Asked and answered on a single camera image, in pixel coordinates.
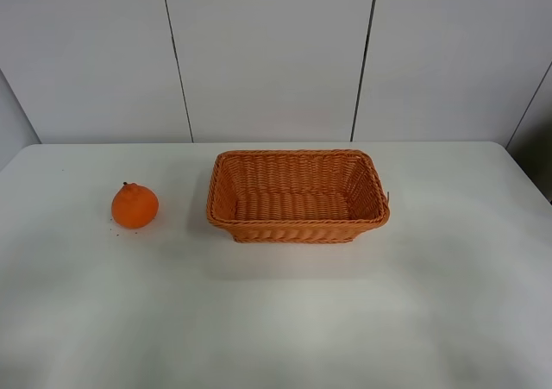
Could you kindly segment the orange wicker basket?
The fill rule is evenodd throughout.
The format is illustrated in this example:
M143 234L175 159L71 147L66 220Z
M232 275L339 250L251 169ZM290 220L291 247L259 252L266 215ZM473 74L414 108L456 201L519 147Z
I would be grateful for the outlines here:
M216 157L206 215L236 242L345 243L390 207L361 150L235 150Z

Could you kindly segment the orange with stem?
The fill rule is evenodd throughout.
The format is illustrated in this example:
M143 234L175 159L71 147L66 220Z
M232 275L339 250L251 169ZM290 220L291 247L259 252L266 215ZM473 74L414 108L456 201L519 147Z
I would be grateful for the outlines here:
M140 229L150 224L159 210L155 193L143 185L124 182L111 204L112 219L126 229Z

